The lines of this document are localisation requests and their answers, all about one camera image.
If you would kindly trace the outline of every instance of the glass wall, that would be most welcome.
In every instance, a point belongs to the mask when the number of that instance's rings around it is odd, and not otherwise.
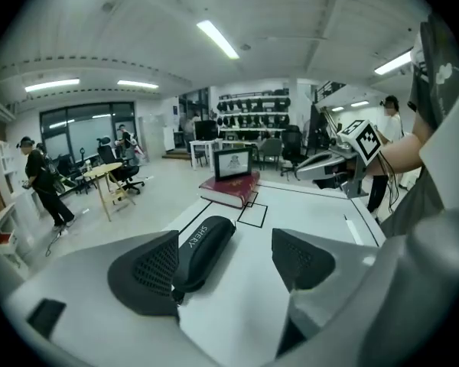
[[[54,160],[68,157],[72,162],[81,162],[82,148],[84,160],[97,156],[97,139],[108,136],[113,146],[120,138],[117,129],[121,124],[136,135],[132,102],[69,106],[41,113],[43,143]]]

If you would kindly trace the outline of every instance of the fluorescent ceiling light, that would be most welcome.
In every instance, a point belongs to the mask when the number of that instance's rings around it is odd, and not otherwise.
[[[378,75],[384,75],[385,73],[395,70],[401,65],[405,65],[411,61],[412,61],[412,57],[410,56],[410,50],[408,50],[406,53],[402,54],[401,56],[377,68],[376,70],[374,70],[374,72],[376,72]]]
[[[214,27],[214,24],[212,24],[210,21],[202,21],[197,23],[197,26],[204,33],[206,33],[206,35],[212,39],[230,59],[235,60],[239,58],[239,55],[236,54],[235,50],[232,48],[226,38],[223,37],[220,31]]]
[[[362,101],[362,102],[357,102],[357,103],[352,103],[352,107],[357,107],[357,106],[362,106],[362,105],[369,105],[369,102],[367,101]]]
[[[135,87],[146,87],[148,89],[157,89],[156,84],[141,83],[141,82],[130,82],[129,80],[120,80],[117,82],[120,86],[135,86]]]
[[[71,84],[78,84],[80,79],[69,79],[69,80],[58,80],[57,82],[34,84],[33,86],[25,87],[25,91],[30,93],[31,91],[37,91],[38,89],[49,89],[51,87],[58,86],[69,86]]]
[[[67,123],[71,124],[75,122],[74,119],[69,119],[68,121],[57,122],[56,124],[49,125],[49,129],[57,128],[58,126],[65,126]]]

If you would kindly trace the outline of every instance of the black pants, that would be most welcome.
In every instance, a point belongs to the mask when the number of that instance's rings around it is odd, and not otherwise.
[[[67,206],[63,204],[63,201],[61,201],[56,192],[46,193],[46,191],[36,191],[39,199],[43,203],[43,207],[53,217],[55,226],[73,220],[75,215],[73,215]]]
[[[376,175],[373,178],[373,188],[370,191],[369,204],[367,204],[367,209],[369,212],[372,213],[375,209],[379,208],[381,202],[383,201],[387,186],[387,175]]]

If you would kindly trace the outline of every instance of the white shirt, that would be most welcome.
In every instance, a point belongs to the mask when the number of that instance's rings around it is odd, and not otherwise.
[[[381,135],[387,138],[390,142],[394,143],[395,141],[398,141],[402,136],[399,113],[396,113],[393,117],[385,117],[378,130],[381,132]]]

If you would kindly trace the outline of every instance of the book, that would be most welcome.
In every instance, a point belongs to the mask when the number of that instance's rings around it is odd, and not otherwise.
[[[211,177],[199,186],[199,194],[202,198],[215,203],[243,208],[259,182],[259,178],[258,171],[220,182],[216,182],[215,177]]]

